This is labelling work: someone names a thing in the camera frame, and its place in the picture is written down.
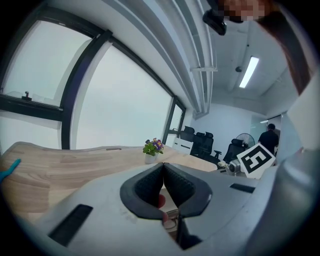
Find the flower pot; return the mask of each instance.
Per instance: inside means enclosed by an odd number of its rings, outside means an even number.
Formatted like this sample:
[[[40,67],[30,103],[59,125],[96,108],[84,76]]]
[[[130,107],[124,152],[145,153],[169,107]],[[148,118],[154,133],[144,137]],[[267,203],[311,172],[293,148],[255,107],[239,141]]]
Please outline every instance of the flower pot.
[[[157,153],[155,154],[155,156],[150,155],[150,154],[145,154],[144,162],[146,164],[153,164],[156,161],[157,157],[158,157]]]

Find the person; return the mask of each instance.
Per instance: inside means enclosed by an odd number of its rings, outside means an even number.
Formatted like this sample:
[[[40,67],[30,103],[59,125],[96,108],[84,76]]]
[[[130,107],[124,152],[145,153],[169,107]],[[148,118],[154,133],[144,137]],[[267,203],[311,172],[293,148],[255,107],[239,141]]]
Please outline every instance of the person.
[[[268,125],[268,131],[260,135],[258,143],[264,146],[270,153],[275,154],[275,147],[279,145],[279,137],[275,133],[276,126],[273,123]]]

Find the office chair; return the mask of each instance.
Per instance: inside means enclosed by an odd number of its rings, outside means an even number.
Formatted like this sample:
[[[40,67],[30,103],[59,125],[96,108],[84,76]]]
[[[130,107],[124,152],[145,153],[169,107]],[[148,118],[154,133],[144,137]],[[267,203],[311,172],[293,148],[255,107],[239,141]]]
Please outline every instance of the office chair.
[[[180,132],[180,139],[188,142],[194,142],[195,129],[185,126],[184,130]]]
[[[205,142],[205,134],[201,132],[197,132],[196,135],[193,137],[193,146],[190,152],[191,156],[199,157],[199,153],[201,152],[200,147]]]
[[[205,132],[204,141],[202,145],[199,147],[200,152],[198,157],[201,159],[205,159],[206,156],[211,155],[212,152],[212,146],[214,144],[214,135],[210,132]]]
[[[247,147],[244,146],[243,140],[234,138],[231,140],[231,144],[229,144],[228,150],[223,158],[227,164],[229,164],[232,160],[237,159],[237,155],[246,151]]]

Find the gray plastic surface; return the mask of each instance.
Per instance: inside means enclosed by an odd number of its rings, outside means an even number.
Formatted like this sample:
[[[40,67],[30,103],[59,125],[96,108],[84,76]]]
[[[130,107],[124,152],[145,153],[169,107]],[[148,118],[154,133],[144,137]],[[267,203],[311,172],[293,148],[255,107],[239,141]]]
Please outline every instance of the gray plastic surface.
[[[273,255],[304,225],[320,195],[320,150],[296,153],[278,168],[267,207],[246,255]]]
[[[56,227],[78,204],[93,210],[68,245],[78,255],[234,255],[244,250],[257,225],[275,177],[266,170],[261,180],[203,172],[174,164],[206,181],[213,192],[202,215],[185,218],[188,231],[203,241],[182,250],[161,220],[136,217],[122,203],[120,187],[130,177],[154,165],[111,174],[90,181],[41,217],[36,226],[45,234]],[[256,187],[247,193],[230,188],[233,183]]]

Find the dark shirt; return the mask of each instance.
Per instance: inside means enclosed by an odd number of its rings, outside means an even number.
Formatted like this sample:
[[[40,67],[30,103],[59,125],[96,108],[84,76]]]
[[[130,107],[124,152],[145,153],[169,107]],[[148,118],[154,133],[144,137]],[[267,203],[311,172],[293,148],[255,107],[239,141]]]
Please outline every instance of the dark shirt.
[[[279,137],[273,130],[268,130],[261,134],[259,142],[269,150],[270,153],[274,154],[275,146],[279,144]]]

